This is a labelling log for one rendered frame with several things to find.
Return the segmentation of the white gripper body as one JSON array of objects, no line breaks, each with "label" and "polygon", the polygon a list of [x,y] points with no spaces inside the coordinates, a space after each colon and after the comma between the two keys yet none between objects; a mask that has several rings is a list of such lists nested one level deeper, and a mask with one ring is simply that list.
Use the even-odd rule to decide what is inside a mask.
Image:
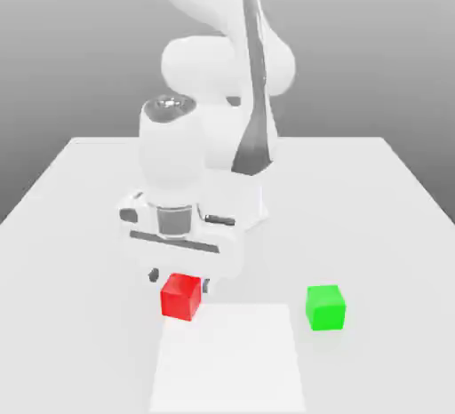
[{"label": "white gripper body", "polygon": [[165,238],[157,232],[126,227],[122,235],[126,255],[143,268],[157,268],[218,281],[233,279],[243,269],[244,238],[234,227],[202,224],[184,237]]}]

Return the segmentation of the small red cube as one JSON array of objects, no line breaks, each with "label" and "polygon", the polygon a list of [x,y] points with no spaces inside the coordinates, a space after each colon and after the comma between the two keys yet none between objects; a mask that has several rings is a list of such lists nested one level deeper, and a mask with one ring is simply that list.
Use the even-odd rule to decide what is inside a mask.
[{"label": "small red cube", "polygon": [[199,277],[171,274],[160,291],[162,315],[191,322],[201,299],[202,284]]}]

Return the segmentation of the small green cube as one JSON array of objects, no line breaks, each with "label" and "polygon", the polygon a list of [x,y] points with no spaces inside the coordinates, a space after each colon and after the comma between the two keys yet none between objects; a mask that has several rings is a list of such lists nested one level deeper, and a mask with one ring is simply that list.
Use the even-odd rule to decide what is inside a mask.
[{"label": "small green cube", "polygon": [[338,285],[315,285],[307,288],[306,316],[311,330],[342,330],[346,311],[346,301]]}]

